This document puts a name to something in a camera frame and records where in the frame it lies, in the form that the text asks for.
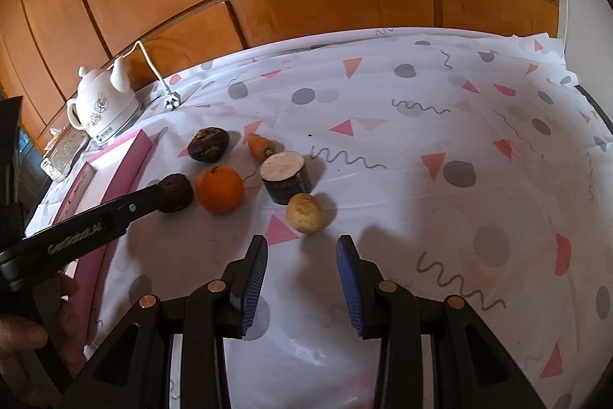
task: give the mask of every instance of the white teapot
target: white teapot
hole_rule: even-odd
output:
[[[113,71],[79,68],[77,97],[66,103],[72,127],[85,130],[99,145],[117,134],[138,112],[140,103],[117,58]]]

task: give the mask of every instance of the human hand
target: human hand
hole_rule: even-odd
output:
[[[73,296],[77,284],[64,274],[59,275],[63,296]],[[62,331],[57,351],[72,376],[85,365],[84,345],[77,340],[80,320],[72,304],[64,302],[54,320]],[[17,398],[27,404],[42,407],[43,401],[33,381],[28,377],[17,354],[24,350],[37,350],[47,343],[47,332],[42,326],[11,314],[0,314],[0,373]]]

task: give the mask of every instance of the orange fruit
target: orange fruit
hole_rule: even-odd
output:
[[[209,212],[229,213],[243,201],[244,185],[232,168],[221,165],[203,173],[195,183],[195,195]]]

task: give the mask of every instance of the metal screw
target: metal screw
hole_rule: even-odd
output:
[[[385,293],[393,293],[398,289],[398,285],[393,281],[381,281],[379,289]]]
[[[447,299],[447,303],[451,308],[462,309],[466,305],[466,301],[457,295],[453,295]]]
[[[214,281],[211,281],[207,285],[207,288],[212,293],[219,293],[220,291],[226,289],[226,284],[221,279],[216,279]]]
[[[155,298],[153,295],[145,295],[144,297],[140,298],[139,305],[142,308],[149,308],[153,307],[156,302],[157,298]]]

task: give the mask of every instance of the carrot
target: carrot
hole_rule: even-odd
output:
[[[247,136],[247,144],[249,144],[251,155],[258,162],[263,162],[266,158],[277,152],[273,141],[254,132],[250,132]]]

